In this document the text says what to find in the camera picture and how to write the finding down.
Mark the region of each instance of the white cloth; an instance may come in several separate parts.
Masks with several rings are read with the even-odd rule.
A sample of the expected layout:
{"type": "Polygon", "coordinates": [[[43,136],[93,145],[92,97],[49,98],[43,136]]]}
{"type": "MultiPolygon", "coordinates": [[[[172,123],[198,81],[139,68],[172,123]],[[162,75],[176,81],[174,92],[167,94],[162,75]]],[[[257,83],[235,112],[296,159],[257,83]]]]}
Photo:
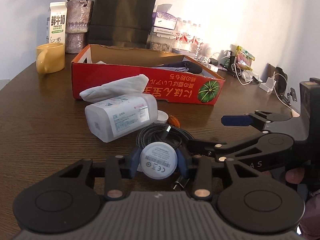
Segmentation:
{"type": "Polygon", "coordinates": [[[144,74],[122,78],[99,87],[89,88],[80,93],[84,101],[97,103],[123,94],[142,93],[149,79],[144,74]]]}

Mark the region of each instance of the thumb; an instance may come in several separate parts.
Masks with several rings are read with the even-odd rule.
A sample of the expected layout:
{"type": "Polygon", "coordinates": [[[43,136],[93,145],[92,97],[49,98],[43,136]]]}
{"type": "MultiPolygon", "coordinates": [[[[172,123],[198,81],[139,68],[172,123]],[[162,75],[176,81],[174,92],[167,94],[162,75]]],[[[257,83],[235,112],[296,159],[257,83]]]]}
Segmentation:
{"type": "Polygon", "coordinates": [[[285,174],[285,180],[292,184],[299,184],[303,180],[304,172],[303,167],[289,170],[285,174]]]}

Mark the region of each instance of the green pumpkin picture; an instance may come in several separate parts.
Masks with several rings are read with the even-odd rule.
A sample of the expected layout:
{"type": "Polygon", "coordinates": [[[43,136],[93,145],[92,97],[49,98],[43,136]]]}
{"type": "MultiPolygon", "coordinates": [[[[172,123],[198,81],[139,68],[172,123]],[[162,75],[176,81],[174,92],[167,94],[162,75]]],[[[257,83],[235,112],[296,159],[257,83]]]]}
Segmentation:
{"type": "Polygon", "coordinates": [[[220,90],[220,85],[217,81],[210,80],[200,87],[198,99],[201,103],[208,103],[213,100],[220,90]]]}

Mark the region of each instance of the yellow mug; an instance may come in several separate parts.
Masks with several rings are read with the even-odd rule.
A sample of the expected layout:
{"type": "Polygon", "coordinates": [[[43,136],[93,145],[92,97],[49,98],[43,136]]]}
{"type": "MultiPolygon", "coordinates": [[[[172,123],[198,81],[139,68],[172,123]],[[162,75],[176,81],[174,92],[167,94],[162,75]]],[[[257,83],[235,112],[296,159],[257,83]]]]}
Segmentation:
{"type": "Polygon", "coordinates": [[[36,48],[39,74],[54,73],[64,68],[64,43],[48,43],[36,48]]]}

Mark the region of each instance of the mug handle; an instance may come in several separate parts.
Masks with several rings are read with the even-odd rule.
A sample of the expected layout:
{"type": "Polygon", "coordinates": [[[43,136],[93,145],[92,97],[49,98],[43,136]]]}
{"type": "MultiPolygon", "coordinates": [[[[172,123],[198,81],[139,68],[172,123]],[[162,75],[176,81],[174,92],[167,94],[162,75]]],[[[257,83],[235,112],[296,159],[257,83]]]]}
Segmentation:
{"type": "Polygon", "coordinates": [[[48,69],[44,65],[45,56],[47,55],[48,50],[44,49],[41,51],[37,57],[36,67],[39,74],[46,74],[48,69]]]}

